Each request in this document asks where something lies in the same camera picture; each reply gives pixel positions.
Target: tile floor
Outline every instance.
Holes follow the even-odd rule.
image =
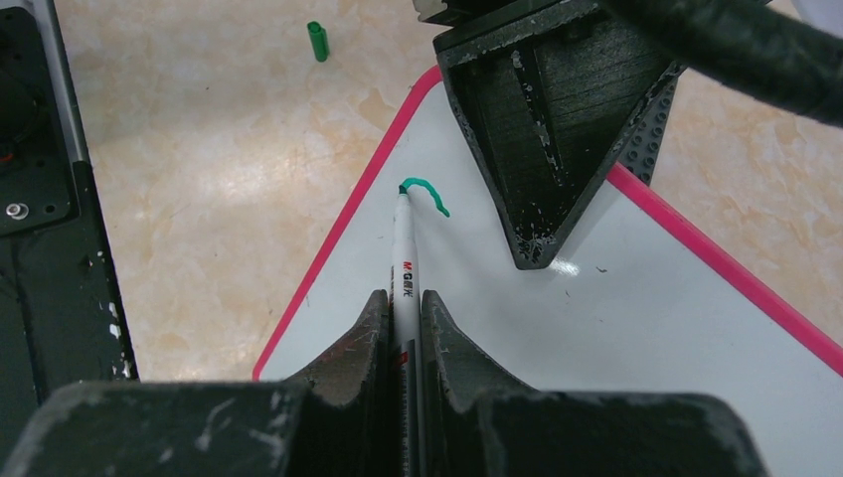
[[[248,379],[442,29],[410,0],[57,6],[141,377]],[[688,72],[653,189],[843,343],[839,151]]]

